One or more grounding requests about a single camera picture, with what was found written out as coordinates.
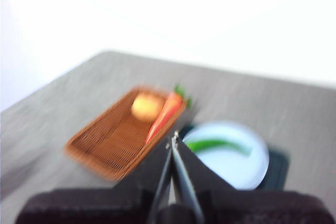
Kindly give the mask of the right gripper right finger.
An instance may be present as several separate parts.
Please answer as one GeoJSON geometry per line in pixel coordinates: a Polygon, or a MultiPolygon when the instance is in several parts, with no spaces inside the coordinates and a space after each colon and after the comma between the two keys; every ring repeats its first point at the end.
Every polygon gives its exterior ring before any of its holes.
{"type": "Polygon", "coordinates": [[[172,137],[172,155],[182,203],[193,212],[196,223],[217,223],[213,193],[234,187],[209,169],[185,145],[178,131],[172,137]]]}

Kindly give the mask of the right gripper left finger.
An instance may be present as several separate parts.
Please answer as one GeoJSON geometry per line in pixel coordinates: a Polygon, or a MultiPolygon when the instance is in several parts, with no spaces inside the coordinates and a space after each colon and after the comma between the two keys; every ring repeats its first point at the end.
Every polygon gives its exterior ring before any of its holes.
{"type": "Polygon", "coordinates": [[[147,223],[170,148],[161,140],[140,164],[112,189],[117,202],[113,223],[147,223]]]}

